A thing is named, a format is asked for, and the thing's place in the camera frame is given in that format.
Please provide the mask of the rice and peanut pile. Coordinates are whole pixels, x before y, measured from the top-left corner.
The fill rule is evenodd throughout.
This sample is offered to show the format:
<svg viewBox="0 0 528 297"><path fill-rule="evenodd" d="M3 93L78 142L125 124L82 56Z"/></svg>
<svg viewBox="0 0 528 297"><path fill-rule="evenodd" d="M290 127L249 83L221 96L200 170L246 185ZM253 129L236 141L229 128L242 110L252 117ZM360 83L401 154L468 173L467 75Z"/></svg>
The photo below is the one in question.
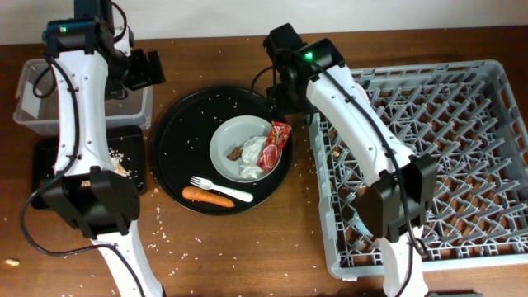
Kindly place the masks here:
<svg viewBox="0 0 528 297"><path fill-rule="evenodd" d="M114 167L114 172L123 177L129 177L130 171L125 169L122 165L122 161L124 160L125 155L113 149L110 149L109 155L111 158L111 163Z"/></svg>

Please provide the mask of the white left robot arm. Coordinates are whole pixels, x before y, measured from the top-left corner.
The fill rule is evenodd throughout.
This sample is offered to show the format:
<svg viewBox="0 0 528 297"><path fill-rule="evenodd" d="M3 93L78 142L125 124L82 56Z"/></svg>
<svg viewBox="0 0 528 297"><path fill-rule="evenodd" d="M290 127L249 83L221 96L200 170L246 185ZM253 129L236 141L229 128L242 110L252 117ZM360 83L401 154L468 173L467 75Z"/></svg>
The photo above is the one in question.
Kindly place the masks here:
<svg viewBox="0 0 528 297"><path fill-rule="evenodd" d="M54 176L25 206L41 199L100 250L123 296L164 296L138 230L137 186L116 173L107 143L105 102L164 83L158 52L134 48L128 26L117 32L110 0L76 1L69 19L50 21L44 57L59 94L59 149Z"/></svg>

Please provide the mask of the white tissue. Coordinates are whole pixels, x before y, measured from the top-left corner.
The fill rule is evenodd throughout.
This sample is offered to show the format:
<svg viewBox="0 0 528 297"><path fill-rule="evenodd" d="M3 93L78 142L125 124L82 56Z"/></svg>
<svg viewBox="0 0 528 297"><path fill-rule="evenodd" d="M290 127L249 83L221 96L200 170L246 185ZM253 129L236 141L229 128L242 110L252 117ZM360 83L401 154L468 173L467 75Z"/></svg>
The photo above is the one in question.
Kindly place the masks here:
<svg viewBox="0 0 528 297"><path fill-rule="evenodd" d="M257 165L264 145L266 143L265 136L256 136L250 138L243 144L242 147L242 168L241 177L243 179L258 179L258 176L263 170Z"/></svg>

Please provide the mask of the red snack wrapper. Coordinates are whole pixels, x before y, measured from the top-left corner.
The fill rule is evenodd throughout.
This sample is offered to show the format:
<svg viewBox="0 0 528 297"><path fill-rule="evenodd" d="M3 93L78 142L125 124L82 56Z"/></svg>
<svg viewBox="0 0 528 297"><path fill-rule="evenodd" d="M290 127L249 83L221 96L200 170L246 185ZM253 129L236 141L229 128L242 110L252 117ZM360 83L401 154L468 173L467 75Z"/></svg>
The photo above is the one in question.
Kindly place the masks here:
<svg viewBox="0 0 528 297"><path fill-rule="evenodd" d="M274 121L266 139L262 154L257 161L260 169L270 172L279 162L281 152L285 147L291 132L291 126L284 122Z"/></svg>

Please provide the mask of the grey round plate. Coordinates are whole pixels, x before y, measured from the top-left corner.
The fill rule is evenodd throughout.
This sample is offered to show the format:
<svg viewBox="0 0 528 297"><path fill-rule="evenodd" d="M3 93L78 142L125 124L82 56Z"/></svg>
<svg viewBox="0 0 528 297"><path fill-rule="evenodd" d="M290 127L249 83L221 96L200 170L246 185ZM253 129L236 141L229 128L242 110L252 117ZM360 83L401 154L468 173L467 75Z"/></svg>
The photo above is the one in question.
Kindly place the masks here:
<svg viewBox="0 0 528 297"><path fill-rule="evenodd" d="M226 120L213 133L210 141L210 159L214 169L228 180L239 183L259 182L270 176L279 167L282 155L271 171L261 171L255 178L243 177L243 160L241 158L236 161L227 159L228 154L236 147L242 146L253 137L266 139L270 131L271 123L254 115L240 115Z"/></svg>

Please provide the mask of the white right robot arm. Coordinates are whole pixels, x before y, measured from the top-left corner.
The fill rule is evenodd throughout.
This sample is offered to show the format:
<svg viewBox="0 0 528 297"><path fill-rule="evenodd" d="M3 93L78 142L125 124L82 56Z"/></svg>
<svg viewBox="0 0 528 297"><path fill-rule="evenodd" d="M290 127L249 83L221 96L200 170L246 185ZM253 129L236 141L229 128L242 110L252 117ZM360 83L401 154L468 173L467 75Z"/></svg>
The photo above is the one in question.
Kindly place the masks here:
<svg viewBox="0 0 528 297"><path fill-rule="evenodd" d="M286 23L271 30L263 46L279 97L298 111L313 106L322 112L358 162L367 189L355 208L379 241L385 294L426 295L421 236L436 187L436 161L428 153L417 156L376 115L329 39L308 44Z"/></svg>

